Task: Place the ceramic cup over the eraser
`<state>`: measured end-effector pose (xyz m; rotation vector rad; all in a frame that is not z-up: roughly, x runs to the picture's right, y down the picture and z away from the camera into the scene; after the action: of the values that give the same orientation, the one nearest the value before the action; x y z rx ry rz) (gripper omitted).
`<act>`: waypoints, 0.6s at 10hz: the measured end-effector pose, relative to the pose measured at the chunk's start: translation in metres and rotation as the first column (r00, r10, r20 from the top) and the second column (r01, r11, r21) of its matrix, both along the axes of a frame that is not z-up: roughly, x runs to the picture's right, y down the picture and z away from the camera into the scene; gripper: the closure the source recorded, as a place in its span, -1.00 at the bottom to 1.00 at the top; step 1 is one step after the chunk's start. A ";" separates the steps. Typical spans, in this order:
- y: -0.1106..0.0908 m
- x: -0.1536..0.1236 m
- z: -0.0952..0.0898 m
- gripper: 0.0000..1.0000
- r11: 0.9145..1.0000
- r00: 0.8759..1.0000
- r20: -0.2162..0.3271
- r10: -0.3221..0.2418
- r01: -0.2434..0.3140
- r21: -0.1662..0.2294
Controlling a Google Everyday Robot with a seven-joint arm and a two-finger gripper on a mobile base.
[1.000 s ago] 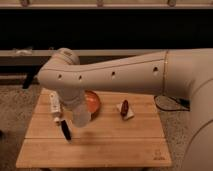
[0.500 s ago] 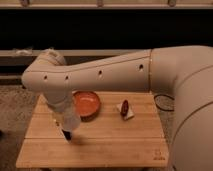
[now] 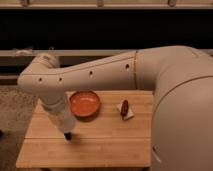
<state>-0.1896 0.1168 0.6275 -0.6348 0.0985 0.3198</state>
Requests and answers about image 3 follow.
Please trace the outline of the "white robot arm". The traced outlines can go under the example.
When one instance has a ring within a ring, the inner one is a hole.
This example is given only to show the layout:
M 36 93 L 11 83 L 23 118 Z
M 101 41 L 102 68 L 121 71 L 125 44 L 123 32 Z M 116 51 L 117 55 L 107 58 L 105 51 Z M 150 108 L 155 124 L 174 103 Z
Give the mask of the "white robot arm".
M 213 57 L 189 46 L 164 46 L 62 68 L 38 54 L 18 77 L 63 134 L 72 131 L 68 91 L 146 90 L 154 94 L 150 171 L 213 171 Z

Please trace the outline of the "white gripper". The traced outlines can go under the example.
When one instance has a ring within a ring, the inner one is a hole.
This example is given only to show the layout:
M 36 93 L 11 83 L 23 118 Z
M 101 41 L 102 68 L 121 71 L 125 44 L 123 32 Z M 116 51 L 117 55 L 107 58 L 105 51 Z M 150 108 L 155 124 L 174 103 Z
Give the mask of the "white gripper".
M 75 127 L 76 118 L 69 108 L 66 96 L 55 104 L 43 104 L 43 109 L 48 113 L 49 119 L 60 132 L 70 133 Z

